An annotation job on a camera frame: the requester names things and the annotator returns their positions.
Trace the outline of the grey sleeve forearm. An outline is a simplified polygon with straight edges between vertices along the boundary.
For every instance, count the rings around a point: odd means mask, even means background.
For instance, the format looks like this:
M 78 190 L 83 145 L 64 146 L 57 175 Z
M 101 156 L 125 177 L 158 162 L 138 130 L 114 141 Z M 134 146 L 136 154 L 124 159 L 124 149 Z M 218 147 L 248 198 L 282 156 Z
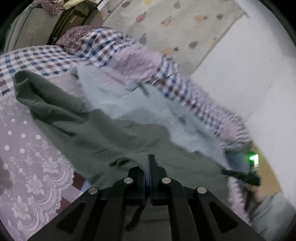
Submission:
M 265 240 L 280 240 L 295 217 L 295 207 L 280 193 L 252 199 L 247 212 L 251 227 Z

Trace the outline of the person's right hand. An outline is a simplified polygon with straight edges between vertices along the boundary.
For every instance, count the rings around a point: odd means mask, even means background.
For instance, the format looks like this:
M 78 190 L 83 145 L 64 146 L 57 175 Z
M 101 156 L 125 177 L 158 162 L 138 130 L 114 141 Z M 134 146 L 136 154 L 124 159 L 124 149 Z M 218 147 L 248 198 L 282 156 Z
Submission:
M 245 184 L 243 187 L 244 191 L 244 197 L 245 197 L 245 203 L 250 204 L 251 202 L 254 202 L 256 204 L 259 204 L 262 202 L 266 196 L 264 196 L 260 192 L 259 186 L 252 186 L 250 184 Z

